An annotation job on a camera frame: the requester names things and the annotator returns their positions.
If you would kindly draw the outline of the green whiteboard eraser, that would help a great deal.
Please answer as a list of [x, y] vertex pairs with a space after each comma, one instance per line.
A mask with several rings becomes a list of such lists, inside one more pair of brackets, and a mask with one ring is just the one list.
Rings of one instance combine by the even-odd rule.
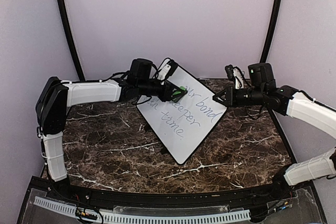
[[183, 87], [183, 86], [180, 86], [180, 87], [178, 87], [174, 90], [174, 92], [172, 94], [172, 98], [174, 98], [174, 99], [181, 98], [186, 94], [187, 94], [186, 88]]

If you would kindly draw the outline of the white whiteboard black frame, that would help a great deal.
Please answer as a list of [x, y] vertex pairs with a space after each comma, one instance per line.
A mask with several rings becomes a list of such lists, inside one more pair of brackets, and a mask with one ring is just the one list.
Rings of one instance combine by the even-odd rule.
[[187, 94], [177, 103], [141, 96], [137, 109], [174, 160], [182, 165], [225, 115], [227, 107], [213, 100], [214, 92], [178, 66], [168, 81]]

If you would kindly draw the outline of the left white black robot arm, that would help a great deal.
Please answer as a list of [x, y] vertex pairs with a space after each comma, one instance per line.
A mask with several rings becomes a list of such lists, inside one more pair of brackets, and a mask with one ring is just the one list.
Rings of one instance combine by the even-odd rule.
[[177, 102], [187, 93], [184, 87], [168, 80], [177, 67], [174, 60], [159, 69], [152, 61], [138, 58], [132, 61], [128, 71], [114, 73], [103, 80], [48, 79], [35, 106], [37, 136], [41, 139], [48, 174], [56, 182], [53, 191], [61, 200], [69, 201], [74, 197], [74, 189], [63, 181], [67, 171], [62, 137], [70, 109], [86, 103], [130, 101], [143, 95], [157, 97], [162, 102]]

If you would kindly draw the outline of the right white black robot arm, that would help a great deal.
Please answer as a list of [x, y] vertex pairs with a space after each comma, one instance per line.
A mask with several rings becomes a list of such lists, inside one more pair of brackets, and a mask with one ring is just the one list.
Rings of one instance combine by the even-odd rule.
[[[302, 120], [328, 135], [335, 137], [335, 109], [309, 96], [305, 91], [291, 86], [276, 86], [269, 63], [248, 66], [250, 83], [243, 87], [245, 77], [232, 65], [225, 67], [227, 77], [235, 86], [227, 87], [213, 96], [225, 107], [261, 106], [283, 116]], [[335, 148], [307, 161], [283, 167], [272, 179], [268, 188], [273, 200], [287, 193], [288, 187], [319, 178], [335, 178]]]

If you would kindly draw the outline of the black whiteboard stand clip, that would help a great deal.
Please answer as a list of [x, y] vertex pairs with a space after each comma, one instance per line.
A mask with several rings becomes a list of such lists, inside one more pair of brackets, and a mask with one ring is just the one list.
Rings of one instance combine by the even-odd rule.
[[149, 125], [146, 125], [145, 127], [144, 127], [144, 131], [145, 132], [148, 132], [148, 131], [150, 131], [151, 130], [151, 127], [149, 126]]

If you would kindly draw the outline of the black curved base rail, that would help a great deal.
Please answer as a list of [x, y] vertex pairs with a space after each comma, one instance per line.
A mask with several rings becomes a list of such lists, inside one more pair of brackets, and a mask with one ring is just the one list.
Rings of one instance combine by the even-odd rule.
[[263, 207], [273, 200], [290, 198], [289, 190], [276, 191], [273, 185], [257, 186], [245, 189], [219, 191], [197, 194], [141, 194], [119, 191], [99, 190], [75, 185], [66, 185], [66, 196], [59, 196], [47, 179], [33, 176], [28, 188], [41, 190], [48, 197], [75, 200], [78, 204], [86, 204], [97, 208], [112, 209], [115, 206], [183, 208], [229, 205], [231, 207]]

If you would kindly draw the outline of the right black frame post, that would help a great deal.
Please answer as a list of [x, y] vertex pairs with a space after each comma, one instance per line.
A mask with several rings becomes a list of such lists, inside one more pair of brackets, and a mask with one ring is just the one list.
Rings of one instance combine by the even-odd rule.
[[275, 29], [276, 29], [280, 5], [281, 5], [281, 0], [274, 0], [273, 5], [272, 5], [272, 10], [271, 10], [271, 15], [270, 15], [270, 21], [269, 21], [269, 25], [267, 29], [267, 34], [265, 38], [265, 43], [264, 43], [263, 50], [260, 56], [260, 61], [259, 61], [260, 63], [266, 63], [268, 59], [270, 47], [271, 47], [272, 40], [274, 37]]

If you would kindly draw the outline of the black frame post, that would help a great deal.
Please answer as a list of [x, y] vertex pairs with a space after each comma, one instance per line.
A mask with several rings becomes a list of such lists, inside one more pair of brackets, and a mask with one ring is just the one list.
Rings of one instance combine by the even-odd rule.
[[70, 56], [72, 59], [72, 63], [75, 67], [77, 77], [79, 78], [80, 81], [85, 81], [85, 75], [84, 75], [84, 72], [83, 72], [83, 69], [80, 63], [75, 41], [72, 35], [72, 30], [70, 27], [70, 22], [69, 22], [67, 10], [66, 10], [65, 0], [57, 0], [57, 4], [58, 4], [58, 10], [59, 10], [64, 34], [66, 37], [67, 45], [70, 51]]
[[264, 43], [263, 50], [260, 56], [260, 61], [259, 61], [260, 63], [266, 63], [268, 59], [270, 47], [271, 47], [272, 40], [274, 37], [275, 29], [276, 29], [280, 5], [281, 5], [281, 0], [274, 0], [273, 5], [272, 5], [272, 10], [271, 10], [271, 15], [270, 15], [270, 21], [269, 21], [269, 25], [267, 29], [267, 34], [265, 38], [265, 43]]

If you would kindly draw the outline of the left black frame post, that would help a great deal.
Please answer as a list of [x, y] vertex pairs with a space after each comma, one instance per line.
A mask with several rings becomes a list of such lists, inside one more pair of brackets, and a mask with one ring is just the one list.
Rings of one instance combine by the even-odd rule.
[[72, 59], [72, 63], [75, 67], [77, 77], [79, 78], [80, 81], [85, 81], [85, 75], [84, 75], [84, 72], [83, 72], [83, 69], [80, 63], [75, 41], [72, 35], [72, 30], [70, 27], [70, 22], [69, 22], [67, 10], [66, 10], [65, 0], [57, 0], [57, 4], [58, 4], [58, 10], [59, 10], [64, 34], [66, 37], [67, 45], [70, 51], [70, 56]]

